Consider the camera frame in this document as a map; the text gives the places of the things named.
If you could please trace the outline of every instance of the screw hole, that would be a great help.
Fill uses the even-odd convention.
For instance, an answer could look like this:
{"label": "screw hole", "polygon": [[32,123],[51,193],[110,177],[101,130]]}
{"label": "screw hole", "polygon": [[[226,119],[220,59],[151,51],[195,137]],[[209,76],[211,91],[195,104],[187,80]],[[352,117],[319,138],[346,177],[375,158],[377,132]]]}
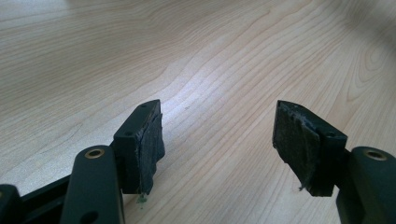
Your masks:
{"label": "screw hole", "polygon": [[96,159],[101,157],[103,154],[105,154],[105,151],[101,148],[95,148],[89,150],[87,153],[85,153],[85,157],[88,159]]}
{"label": "screw hole", "polygon": [[95,211],[88,212],[88,213],[84,214],[79,221],[83,224],[89,224],[89,223],[93,223],[94,221],[96,221],[96,219],[98,217],[99,217],[99,214],[97,212],[95,212]]}
{"label": "screw hole", "polygon": [[384,155],[383,153],[377,152],[377,151],[373,151],[373,150],[365,150],[364,154],[368,158],[376,160],[376,161],[385,161],[385,160],[388,159],[388,157],[386,155]]}

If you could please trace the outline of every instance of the light wood surface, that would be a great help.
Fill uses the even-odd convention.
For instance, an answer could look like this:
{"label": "light wood surface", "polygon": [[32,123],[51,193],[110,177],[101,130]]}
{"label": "light wood surface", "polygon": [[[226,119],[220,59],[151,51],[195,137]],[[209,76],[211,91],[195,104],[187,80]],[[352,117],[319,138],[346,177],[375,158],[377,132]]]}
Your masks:
{"label": "light wood surface", "polygon": [[396,153],[396,2],[5,0],[0,183],[70,174],[143,102],[165,157],[127,223],[339,223],[272,148],[276,101]]}

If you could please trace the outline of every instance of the black plastic arm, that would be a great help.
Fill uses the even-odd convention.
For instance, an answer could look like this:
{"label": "black plastic arm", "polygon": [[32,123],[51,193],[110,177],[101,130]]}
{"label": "black plastic arm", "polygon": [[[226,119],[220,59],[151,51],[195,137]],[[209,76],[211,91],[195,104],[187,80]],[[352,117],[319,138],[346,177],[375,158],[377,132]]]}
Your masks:
{"label": "black plastic arm", "polygon": [[340,191],[341,222],[396,223],[396,160],[372,147],[345,149],[347,136],[307,108],[278,101],[273,145],[312,196]]}
{"label": "black plastic arm", "polygon": [[107,146],[89,147],[73,173],[23,197],[0,185],[0,223],[123,223],[123,193],[149,194],[165,154],[160,100],[139,105]]}

